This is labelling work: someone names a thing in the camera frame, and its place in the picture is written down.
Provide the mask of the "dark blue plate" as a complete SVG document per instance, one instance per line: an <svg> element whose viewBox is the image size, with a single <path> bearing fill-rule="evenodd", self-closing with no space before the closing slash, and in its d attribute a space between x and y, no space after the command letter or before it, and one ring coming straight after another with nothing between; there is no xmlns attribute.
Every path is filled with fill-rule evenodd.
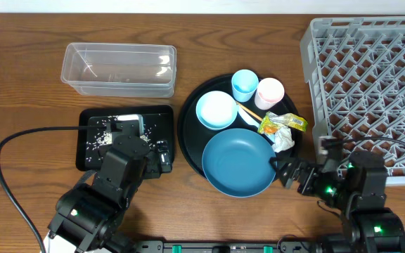
<svg viewBox="0 0 405 253"><path fill-rule="evenodd" d="M275 152L265 138L247 129L228 129L209 140L202 153L205 178L219 192L247 198L265 191L276 172Z"/></svg>

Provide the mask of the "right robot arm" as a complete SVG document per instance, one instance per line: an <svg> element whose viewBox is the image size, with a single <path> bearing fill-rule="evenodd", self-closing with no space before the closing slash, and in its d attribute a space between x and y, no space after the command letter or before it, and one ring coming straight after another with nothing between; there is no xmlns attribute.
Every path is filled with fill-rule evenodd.
<svg viewBox="0 0 405 253"><path fill-rule="evenodd" d="M298 193L317 197L341 221L341 234L303 242L302 252L405 252L403 223L385 206L383 158L368 151L352 153L344 179L336 172L341 159L342 151L333 148L323 164L294 157L269 160L284 187L297 181Z"/></svg>

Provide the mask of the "rice grains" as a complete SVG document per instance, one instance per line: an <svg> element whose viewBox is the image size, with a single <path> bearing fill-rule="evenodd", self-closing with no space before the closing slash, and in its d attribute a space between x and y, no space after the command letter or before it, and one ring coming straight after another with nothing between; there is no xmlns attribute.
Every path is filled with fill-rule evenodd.
<svg viewBox="0 0 405 253"><path fill-rule="evenodd" d="M99 151L102 148L107 148L113 143L115 136L118 135L122 130L121 123L140 119L140 115L108 115L108 116L93 116L89 119L88 124L91 126L101 126L100 129L92 129L87 132L86 144L85 144L85 164L90 164L92 162L101 162L102 157L99 155ZM153 132L158 128L158 123L154 121L146 121L146 116L142 116L143 120L143 132L140 136L144 141L149 144L152 148L155 145L153 140ZM111 131L107 132L106 125L109 123L119 124L119 126Z"/></svg>

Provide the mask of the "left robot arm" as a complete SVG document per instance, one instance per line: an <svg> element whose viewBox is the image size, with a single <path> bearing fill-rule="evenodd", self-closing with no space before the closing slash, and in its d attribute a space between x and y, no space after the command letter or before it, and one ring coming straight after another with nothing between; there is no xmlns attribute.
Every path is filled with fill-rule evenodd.
<svg viewBox="0 0 405 253"><path fill-rule="evenodd" d="M138 136L119 135L106 149L92 184L78 183L59 199L48 238L60 237L76 252L114 245L113 236L142 182L171 171L167 141L149 145Z"/></svg>

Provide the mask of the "light blue bowl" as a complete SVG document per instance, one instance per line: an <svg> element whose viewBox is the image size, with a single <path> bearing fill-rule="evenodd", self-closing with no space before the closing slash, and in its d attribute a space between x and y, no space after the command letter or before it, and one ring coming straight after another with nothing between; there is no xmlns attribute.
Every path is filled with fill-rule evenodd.
<svg viewBox="0 0 405 253"><path fill-rule="evenodd" d="M210 91L196 103L196 117L206 128L214 131L229 127L236 119L238 105L223 91Z"/></svg>

